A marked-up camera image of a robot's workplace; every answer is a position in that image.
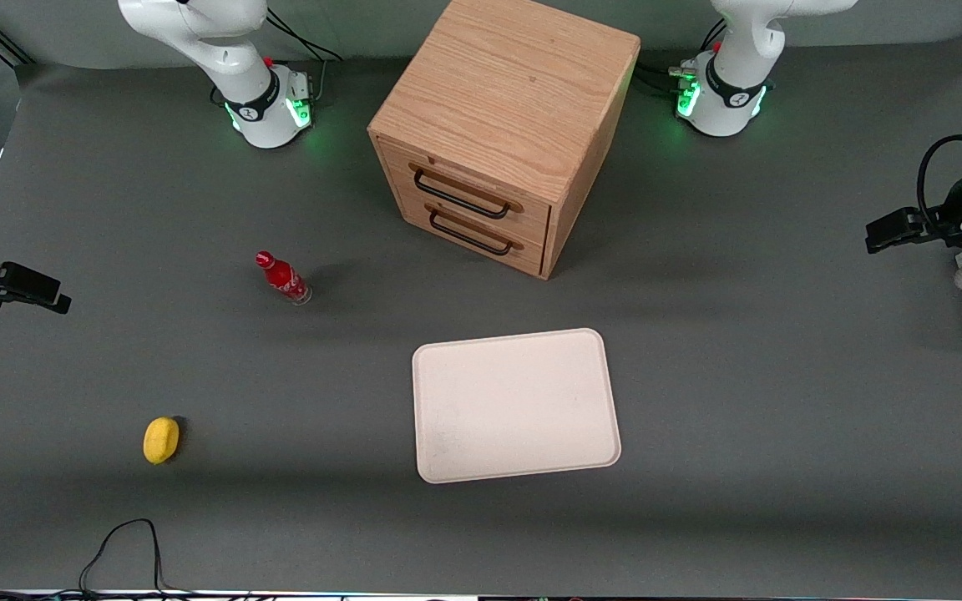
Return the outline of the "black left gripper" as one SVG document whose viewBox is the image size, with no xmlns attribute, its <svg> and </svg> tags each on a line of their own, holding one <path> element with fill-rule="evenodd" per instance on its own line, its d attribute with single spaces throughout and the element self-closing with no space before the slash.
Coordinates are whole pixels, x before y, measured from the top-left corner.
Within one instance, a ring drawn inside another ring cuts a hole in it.
<svg viewBox="0 0 962 601">
<path fill-rule="evenodd" d="M 920 210 L 894 210 L 865 227 L 868 254 L 901 245 L 940 240 L 949 248 L 962 249 L 962 178 L 948 190 L 945 201 L 934 208 L 925 205 L 925 174 L 921 166 Z"/>
</svg>

